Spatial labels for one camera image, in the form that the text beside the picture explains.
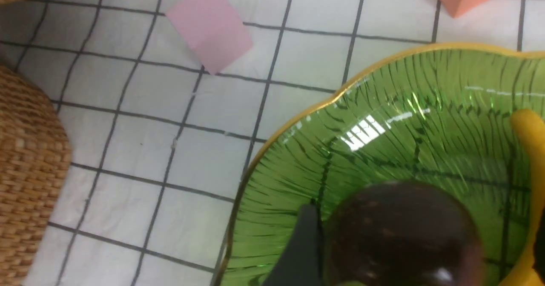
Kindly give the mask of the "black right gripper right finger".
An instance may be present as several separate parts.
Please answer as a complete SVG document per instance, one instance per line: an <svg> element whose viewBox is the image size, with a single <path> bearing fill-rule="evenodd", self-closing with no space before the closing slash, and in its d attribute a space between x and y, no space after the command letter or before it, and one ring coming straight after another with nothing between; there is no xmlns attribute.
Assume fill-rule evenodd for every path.
<svg viewBox="0 0 545 286"><path fill-rule="evenodd" d="M533 270L536 272L539 280L545 282L545 223L541 222L536 232L536 238L533 246L534 263Z"/></svg>

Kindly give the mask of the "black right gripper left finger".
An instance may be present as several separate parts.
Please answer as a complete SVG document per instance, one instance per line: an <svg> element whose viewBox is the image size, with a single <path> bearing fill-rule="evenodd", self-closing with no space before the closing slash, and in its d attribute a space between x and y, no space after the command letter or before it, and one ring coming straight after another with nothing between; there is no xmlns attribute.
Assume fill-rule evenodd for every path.
<svg viewBox="0 0 545 286"><path fill-rule="evenodd" d="M264 286L322 286L323 230L316 204L302 205L292 235Z"/></svg>

